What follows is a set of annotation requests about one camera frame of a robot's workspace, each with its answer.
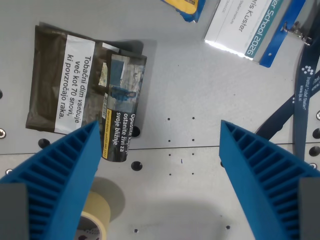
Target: badge lanyard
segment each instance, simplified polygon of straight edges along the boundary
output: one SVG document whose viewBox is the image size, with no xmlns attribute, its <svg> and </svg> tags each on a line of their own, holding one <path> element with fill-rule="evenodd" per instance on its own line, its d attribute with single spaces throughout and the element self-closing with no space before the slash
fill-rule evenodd
<svg viewBox="0 0 320 240">
<path fill-rule="evenodd" d="M 284 26 L 286 32 L 297 35 L 305 43 L 296 74 L 295 94 L 256 132 L 257 135 L 270 140 L 293 115 L 293 149 L 295 155 L 302 160 L 305 158 L 310 97 L 320 90 L 320 71 L 315 74 L 320 56 L 319 29 L 320 13 L 313 21 L 308 37 L 300 32 L 297 24 L 290 30 Z"/>
</svg>

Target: tape roll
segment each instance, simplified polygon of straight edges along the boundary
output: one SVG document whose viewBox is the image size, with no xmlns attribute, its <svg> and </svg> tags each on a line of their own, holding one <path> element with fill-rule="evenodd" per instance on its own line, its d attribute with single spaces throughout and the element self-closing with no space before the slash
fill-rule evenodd
<svg viewBox="0 0 320 240">
<path fill-rule="evenodd" d="M 107 239 L 110 206 L 102 196 L 96 192 L 89 192 L 81 217 L 91 220 L 98 227 L 99 240 Z"/>
</svg>

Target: blue plastic item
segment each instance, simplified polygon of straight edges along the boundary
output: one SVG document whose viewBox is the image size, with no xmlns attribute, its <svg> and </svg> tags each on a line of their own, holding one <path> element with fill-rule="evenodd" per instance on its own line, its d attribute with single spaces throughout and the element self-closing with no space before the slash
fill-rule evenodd
<svg viewBox="0 0 320 240">
<path fill-rule="evenodd" d="M 0 179 L 24 183 L 30 240 L 72 240 L 102 155 L 99 124 L 47 146 Z"/>
<path fill-rule="evenodd" d="M 219 156 L 256 240 L 298 240 L 298 183 L 320 172 L 290 152 L 221 121 Z"/>
</svg>

